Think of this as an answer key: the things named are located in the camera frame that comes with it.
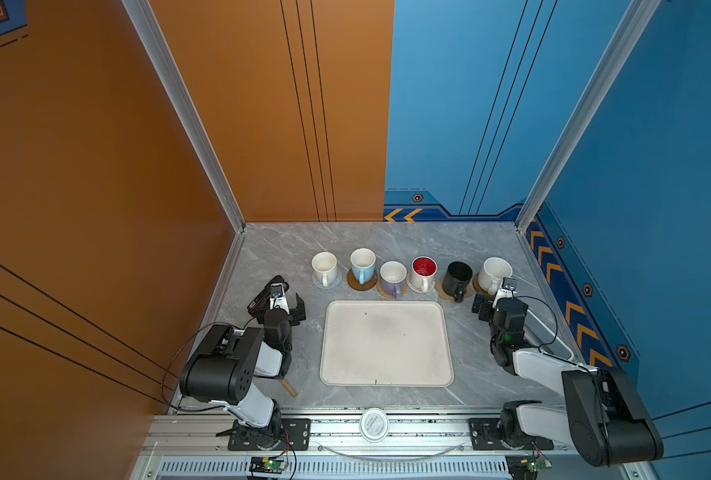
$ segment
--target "orange chevron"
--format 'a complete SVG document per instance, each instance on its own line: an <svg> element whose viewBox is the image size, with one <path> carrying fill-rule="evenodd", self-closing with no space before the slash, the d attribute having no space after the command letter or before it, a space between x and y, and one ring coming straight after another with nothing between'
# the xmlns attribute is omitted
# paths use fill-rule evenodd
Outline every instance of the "orange chevron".
<svg viewBox="0 0 711 480"><path fill-rule="evenodd" d="M403 209L402 209L402 208L396 208L395 210L393 210L392 212L390 212L390 213L388 214L388 216L385 217L385 220L388 220L388 221L391 222L391 223L395 223L395 220L393 220L393 215L398 214L401 210L403 210Z"/></svg>
<svg viewBox="0 0 711 480"><path fill-rule="evenodd" d="M582 334L583 333L592 336L595 340L598 340L598 334L596 332L590 330L585 325L578 323L577 324L577 346L580 347L580 350L582 350Z"/></svg>
<svg viewBox="0 0 711 480"><path fill-rule="evenodd" d="M540 253L539 256L537 257L537 262L542 266L542 254L552 254L553 251L547 247L547 246L540 246L537 248L537 251Z"/></svg>
<svg viewBox="0 0 711 480"><path fill-rule="evenodd" d="M561 265L551 264L550 262L547 262L547 272L545 272L545 276L547 277L548 283L550 283L550 273L552 270L558 270L559 272L563 272Z"/></svg>
<svg viewBox="0 0 711 480"><path fill-rule="evenodd" d="M595 366L596 360L600 360L601 362L606 363L609 366L613 366L611 364L611 360L601 355L599 352L596 352L595 350L591 349L591 366Z"/></svg>
<svg viewBox="0 0 711 480"><path fill-rule="evenodd" d="M585 314L585 310L577 305L576 303L572 302L566 302L566 323L571 325L571 320L569 320L569 316L571 315L571 311L574 310L575 312L580 312L583 315Z"/></svg>
<svg viewBox="0 0 711 480"><path fill-rule="evenodd" d="M534 237L535 236L545 236L542 232L533 231L531 232L531 249L534 250Z"/></svg>
<svg viewBox="0 0 711 480"><path fill-rule="evenodd" d="M422 208L418 208L417 210L414 210L414 211L411 212L409 215L404 216L404 220L406 220L407 222L413 222L414 219L413 219L412 217L415 216L416 214L418 214L418 213L421 212L421 211L422 211Z"/></svg>

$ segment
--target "gray marble tabletop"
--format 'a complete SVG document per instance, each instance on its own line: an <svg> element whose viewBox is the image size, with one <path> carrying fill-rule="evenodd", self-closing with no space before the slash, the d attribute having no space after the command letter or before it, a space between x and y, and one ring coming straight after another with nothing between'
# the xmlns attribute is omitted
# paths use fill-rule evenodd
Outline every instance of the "gray marble tabletop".
<svg viewBox="0 0 711 480"><path fill-rule="evenodd" d="M326 307L334 300L386 300L372 289L356 292L344 275L350 269L350 254L366 247L377 256L377 270L389 260L410 268L417 256L430 256L438 264L437 278L454 260L470 265L477 273L490 256L500 256L513 266L518 294L543 299L533 270L518 243L513 224L498 222L455 223L310 223L249 224L246 238L218 320L241 327L250 319L246 305L265 284L280 274L294 293L305 301L307 320L293 327L293 360L286 380L298 392L293 398L277 380L255 379L255 384L282 407L337 406L467 406L501 408L519 399L563 405L563 398L531 380L512 376L497 365L489 352L488 325L471 313L473 299L453 303L439 298L435 290L420 294L409 290L405 300L439 302L444 309L454 382L443 388L391 386L327 386L320 377ZM322 251L336 255L343 280L323 290L311 280L312 257ZM530 310L543 318L551 313L540 303L526 299ZM183 406L199 405L185 398Z"/></svg>

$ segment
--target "brown coaster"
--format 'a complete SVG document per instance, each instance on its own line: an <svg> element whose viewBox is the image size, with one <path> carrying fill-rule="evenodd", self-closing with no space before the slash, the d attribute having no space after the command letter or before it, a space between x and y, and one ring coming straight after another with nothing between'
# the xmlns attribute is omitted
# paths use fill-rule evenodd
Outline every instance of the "brown coaster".
<svg viewBox="0 0 711 480"><path fill-rule="evenodd" d="M350 288L353 290L358 290L359 292L366 292L367 290L371 290L374 288L374 285L377 283L377 273L375 272L373 275L371 275L371 280L364 283L361 285L358 283L358 280L356 280L356 276L353 275L352 270L348 270L348 285L350 285Z"/></svg>
<svg viewBox="0 0 711 480"><path fill-rule="evenodd" d="M444 283L444 277L442 276L441 279L435 283L435 289L438 291L438 296L440 296L443 300L448 300L450 302L454 302L454 299L451 298L445 291L444 287L442 286ZM467 284L467 290L465 291L465 298L470 298L473 296L473 287L470 285L470 283Z"/></svg>
<svg viewBox="0 0 711 480"><path fill-rule="evenodd" d="M475 289L476 292L482 293L485 297L487 297L487 298L494 298L495 297L494 295L489 295L489 293L486 290L482 289L481 286L478 285L478 274L475 274L471 284L473 285L473 288Z"/></svg>
<svg viewBox="0 0 711 480"><path fill-rule="evenodd" d="M401 290L401 296L404 296L406 294L406 291L408 290L408 282L404 283L404 290ZM385 298L389 298L390 300L395 300L395 296L393 295L388 295L385 293L385 291L382 289L382 285L377 282L377 291L379 292L380 295L384 296Z"/></svg>

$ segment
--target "beige tray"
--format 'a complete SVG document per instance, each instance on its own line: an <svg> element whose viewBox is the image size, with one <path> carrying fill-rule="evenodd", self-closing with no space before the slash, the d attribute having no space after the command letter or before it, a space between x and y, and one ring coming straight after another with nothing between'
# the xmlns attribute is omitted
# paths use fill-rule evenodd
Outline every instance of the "beige tray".
<svg viewBox="0 0 711 480"><path fill-rule="evenodd" d="M333 386L451 385L443 308L436 302L331 302L320 375Z"/></svg>

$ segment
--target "orange wall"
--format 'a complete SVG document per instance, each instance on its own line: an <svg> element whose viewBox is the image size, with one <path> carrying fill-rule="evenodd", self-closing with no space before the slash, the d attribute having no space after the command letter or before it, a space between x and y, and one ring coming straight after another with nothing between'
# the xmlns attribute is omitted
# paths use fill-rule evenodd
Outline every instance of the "orange wall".
<svg viewBox="0 0 711 480"><path fill-rule="evenodd" d="M393 2L151 5L247 221L381 219Z"/></svg>
<svg viewBox="0 0 711 480"><path fill-rule="evenodd" d="M0 37L0 264L150 360L0 267L3 296L107 355L1 297L0 327L127 385L0 330L0 478L125 478L234 233L121 3L27 15Z"/></svg>

